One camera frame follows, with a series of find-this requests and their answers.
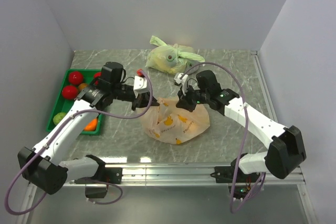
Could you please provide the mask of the orange banana-print plastic bag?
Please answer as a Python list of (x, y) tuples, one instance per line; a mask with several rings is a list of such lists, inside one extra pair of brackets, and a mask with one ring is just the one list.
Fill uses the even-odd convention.
[(183, 144), (210, 127), (208, 111), (197, 105), (193, 112), (176, 107), (177, 98), (158, 98), (140, 117), (144, 132), (151, 138), (168, 144)]

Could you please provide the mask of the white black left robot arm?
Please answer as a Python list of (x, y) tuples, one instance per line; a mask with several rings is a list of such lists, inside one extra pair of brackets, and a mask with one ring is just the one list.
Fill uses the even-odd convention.
[(157, 105), (148, 75), (139, 70), (133, 85), (124, 83), (122, 64), (107, 62), (100, 76), (94, 78), (75, 98), (66, 116), (33, 148), (22, 148), (18, 161), (22, 176), (49, 195), (55, 194), (68, 181), (89, 178), (93, 183), (106, 179), (105, 162), (94, 155), (64, 161), (69, 147), (84, 128), (114, 100), (132, 104), (132, 110), (148, 110)]

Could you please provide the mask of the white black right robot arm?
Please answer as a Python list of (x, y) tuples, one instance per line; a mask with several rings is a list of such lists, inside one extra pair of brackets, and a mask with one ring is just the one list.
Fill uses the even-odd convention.
[(267, 149), (266, 152), (243, 154), (239, 164), (231, 169), (235, 181), (244, 181), (249, 174), (270, 172), (279, 179), (286, 178), (303, 161), (306, 150), (301, 131), (296, 126), (286, 127), (266, 117), (243, 101), (231, 89), (223, 89), (210, 70), (196, 75), (198, 88), (188, 85), (188, 75), (177, 73), (175, 84), (180, 87), (177, 108), (194, 111), (201, 104), (221, 115), (248, 127), (248, 132), (257, 137)]

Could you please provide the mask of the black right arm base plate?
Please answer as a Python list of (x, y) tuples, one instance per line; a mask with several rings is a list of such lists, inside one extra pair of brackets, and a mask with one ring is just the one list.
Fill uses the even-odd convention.
[[(235, 168), (232, 166), (215, 166), (214, 172), (210, 174), (216, 180), (216, 183), (232, 183)], [(260, 175), (257, 173), (244, 174), (241, 169), (237, 172), (237, 183), (251, 183), (256, 182)]]

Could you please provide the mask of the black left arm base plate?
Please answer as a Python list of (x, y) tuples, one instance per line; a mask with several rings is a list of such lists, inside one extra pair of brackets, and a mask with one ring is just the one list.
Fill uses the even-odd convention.
[(111, 184), (121, 184), (122, 181), (122, 167), (107, 167), (104, 169), (101, 175), (98, 175), (94, 178), (81, 178), (74, 180), (75, 184), (94, 184), (99, 183), (111, 183)]

